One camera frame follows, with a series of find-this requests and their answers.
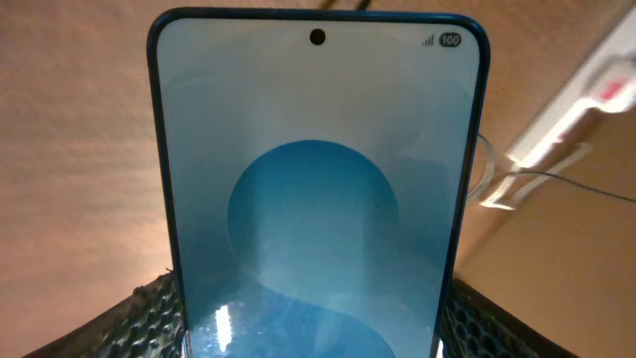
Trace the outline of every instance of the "blue circle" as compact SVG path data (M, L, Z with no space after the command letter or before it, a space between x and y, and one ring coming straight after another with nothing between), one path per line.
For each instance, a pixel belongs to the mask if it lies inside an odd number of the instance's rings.
M346 289L363 279L362 266L397 224L398 204L382 171L353 149L319 140L257 158L239 177L228 209L230 240L244 267L310 290Z

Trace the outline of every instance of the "phone screen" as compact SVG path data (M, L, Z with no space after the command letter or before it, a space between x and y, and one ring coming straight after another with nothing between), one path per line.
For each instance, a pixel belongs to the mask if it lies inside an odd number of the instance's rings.
M160 31L150 57L192 356L430 354L481 47L439 23Z

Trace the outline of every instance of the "phone bezel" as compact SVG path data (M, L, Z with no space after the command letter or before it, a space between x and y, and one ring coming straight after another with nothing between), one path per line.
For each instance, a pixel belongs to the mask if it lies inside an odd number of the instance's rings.
M349 21L349 22L386 22L386 23L416 23L416 24L448 24L457 25L468 30L479 46L479 70L471 117L468 125L466 149L462 161L461 178L459 181L458 195L455 203L455 212L450 232L446 264L442 278L441 293L437 302L437 314L435 328L430 347L430 357L437 352L439 339L439 324L442 317L442 304L447 298L448 286L451 283L455 254L459 241L461 220L463 217L468 183L472 168L472 159L477 142L477 133L483 107L486 80L490 66L490 45L485 31L474 20L454 14L436 13L398 13L398 12L374 12L374 11L318 11L318 10L289 10L289 9L238 9L238 8L176 8L160 15L152 24L147 40L147 60L150 75L150 89L155 117L155 129L157 146L159 150L159 162L161 167L161 179L163 185L166 217L168 221L168 233L172 252L172 263L177 278L179 295L183 302L183 319L186 330L189 329L186 300L183 281L181 278L181 257L177 237L177 226L174 213L172 183L170 179L170 167L168 162L168 148L166 145L166 131L163 116L163 104L161 100L161 88L159 81L159 69L157 65L157 44L162 30L171 22L179 19L259 19L259 20L308 20L308 21Z

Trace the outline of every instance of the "blue phone frame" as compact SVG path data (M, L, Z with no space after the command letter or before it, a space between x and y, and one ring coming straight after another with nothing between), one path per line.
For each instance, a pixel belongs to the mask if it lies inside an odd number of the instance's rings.
M163 183L166 217L168 220L168 233L172 263L177 278L179 295L185 297L183 281L181 277L181 257L179 254L179 238L173 205L172 184L170 179L170 167L168 165L168 148L166 145L166 130L164 125L163 104L161 100L161 88L159 82L159 69L157 66L157 44L162 30L171 22L179 19L259 19L259 20L309 20L309 21L350 21L350 22L386 22L386 23L416 23L416 24L448 24L461 26L475 36L479 46L479 72L475 85L475 94L468 125L466 149L462 162L461 178L459 181L457 201L453 224L450 232L450 240L444 266L441 294L437 303L435 329L433 330L432 345L429 357L434 357L437 352L439 339L439 322L442 317L443 303L447 298L447 290L452 280L455 254L459 241L461 221L466 204L470 171L472 168L473 154L477 142L479 122L483 107L486 80L490 67L490 44L485 31L474 20L454 14L422 14L422 13L398 13L375 11L318 11L318 10L289 10L289 9L238 9L238 8L176 8L160 15L152 24L147 40L147 60L150 75L150 88L155 116L155 129L157 134L157 146L159 149L159 161L161 166L161 179ZM189 329L188 314L185 299L184 324Z

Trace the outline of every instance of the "cable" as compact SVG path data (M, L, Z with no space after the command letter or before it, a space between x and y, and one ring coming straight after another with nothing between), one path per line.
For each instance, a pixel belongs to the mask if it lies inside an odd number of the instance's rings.
M543 172L543 171L522 170L522 171L518 171L518 172L512 172L512 173L500 175L500 176L496 177L494 180L495 181L499 181L499 180L502 180L502 179L505 179L505 178L508 178L508 177L519 176L519 175L543 175L543 176L548 176L548 177L551 177L553 179L557 179L557 180L560 180L560 181L565 182L567 184L573 185L573 186L575 186L575 187L577 187L579 189L587 190L587 191L592 192L592 193L605 195L605 196L613 198L613 199L618 199L618 200L626 201L628 203L636 204L636 198L629 198L629 197L626 197L626 196L622 196L622 195L606 192L604 190L600 190L600 189L596 189L596 188L590 187L589 185L585 185L585 184L579 183L579 182L571 180L569 178L565 178L563 176L560 176L560 175L557 175L557 174L554 174L554 173L548 173L548 172Z
M573 153L569 154L566 159L560 161L552 168L546 170L546 172L551 174L559 174L565 168L582 159L591 150L592 146L588 143L578 143L578 148ZM550 177L538 175L537 178L531 180L529 183L517 190L515 196L513 196L513 198L510 200L509 205L513 208L517 208L530 193L532 193L536 188L538 188L540 185L544 184L548 180L550 180Z
M490 182L495 176L495 148L492 144L490 144L485 136L477 134L477 139L481 140L486 146L486 166L484 167L484 174L481 176L479 183L477 183L475 188L468 193L468 200L479 198L479 196L488 189Z

